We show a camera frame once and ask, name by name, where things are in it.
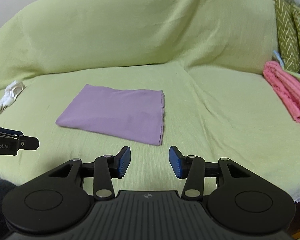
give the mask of blue textured pad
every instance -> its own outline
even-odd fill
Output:
[[[182,177],[181,161],[172,147],[169,149],[169,162],[178,179]]]
[[[119,162],[119,178],[123,178],[131,161],[130,147],[124,152]]]

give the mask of ribbed black surface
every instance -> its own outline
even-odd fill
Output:
[[[36,239],[12,234],[8,240]],[[243,236],[214,223],[198,202],[184,201],[174,191],[121,191],[111,201],[96,203],[86,220],[64,233],[40,240],[291,240],[280,232]]]

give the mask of silver screw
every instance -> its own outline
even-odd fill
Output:
[[[188,190],[186,190],[185,195],[187,197],[199,197],[200,191],[196,190],[196,189],[188,189]]]
[[[98,197],[110,197],[112,194],[112,192],[109,190],[109,189],[99,189],[97,192],[96,192],[96,195]]]

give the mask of folded purple fabric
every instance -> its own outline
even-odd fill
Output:
[[[56,124],[158,146],[163,112],[162,91],[85,85]]]

